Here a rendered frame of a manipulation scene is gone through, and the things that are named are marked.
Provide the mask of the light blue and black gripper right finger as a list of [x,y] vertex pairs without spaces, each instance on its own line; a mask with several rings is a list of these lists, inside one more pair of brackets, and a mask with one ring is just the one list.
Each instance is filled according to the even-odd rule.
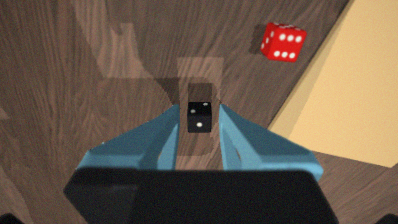
[[220,104],[219,133],[224,170],[303,169],[317,182],[323,174],[311,150],[241,117],[225,104]]

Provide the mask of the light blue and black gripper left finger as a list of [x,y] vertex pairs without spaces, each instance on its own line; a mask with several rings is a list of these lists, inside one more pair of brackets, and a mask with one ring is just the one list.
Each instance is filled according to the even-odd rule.
[[97,166],[175,170],[179,129],[179,104],[175,104],[158,117],[88,150],[77,169]]

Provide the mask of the red die with white pips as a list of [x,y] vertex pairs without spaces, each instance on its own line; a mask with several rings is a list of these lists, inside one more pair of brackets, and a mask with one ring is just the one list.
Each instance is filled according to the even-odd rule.
[[295,62],[306,35],[296,26],[269,22],[260,50],[269,60]]

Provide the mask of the tan flat mat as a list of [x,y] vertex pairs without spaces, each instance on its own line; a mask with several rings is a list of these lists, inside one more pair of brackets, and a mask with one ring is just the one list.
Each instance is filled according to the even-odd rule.
[[267,128],[310,150],[398,163],[398,0],[349,0]]

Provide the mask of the black die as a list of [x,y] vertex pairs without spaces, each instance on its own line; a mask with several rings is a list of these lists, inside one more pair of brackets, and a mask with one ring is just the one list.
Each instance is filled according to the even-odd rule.
[[187,126],[189,133],[210,133],[212,127],[211,103],[189,102]]

